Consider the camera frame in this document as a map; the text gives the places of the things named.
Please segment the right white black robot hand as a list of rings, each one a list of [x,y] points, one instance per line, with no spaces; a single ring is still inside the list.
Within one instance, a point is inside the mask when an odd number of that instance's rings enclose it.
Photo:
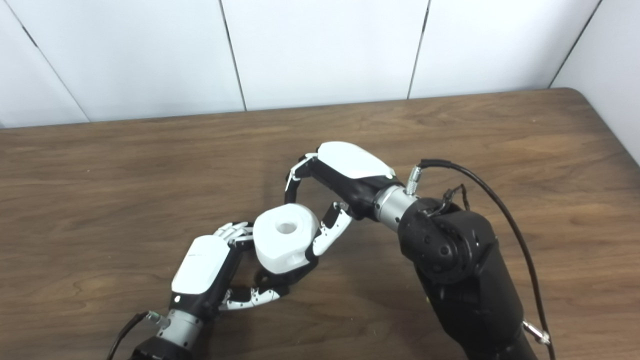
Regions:
[[[313,178],[339,198],[327,208],[305,251],[309,262],[315,262],[353,220],[370,219],[378,223],[382,210],[378,198],[402,184],[395,171],[381,159],[343,141],[324,142],[316,152],[298,159],[286,178],[286,204],[297,202],[297,190],[304,178]]]

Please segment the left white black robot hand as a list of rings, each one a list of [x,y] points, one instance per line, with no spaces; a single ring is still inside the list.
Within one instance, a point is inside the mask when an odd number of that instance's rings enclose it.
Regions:
[[[254,249],[253,223],[229,222],[190,244],[171,282],[169,313],[212,321],[220,312],[246,310],[290,294],[288,285],[231,285],[243,253]]]

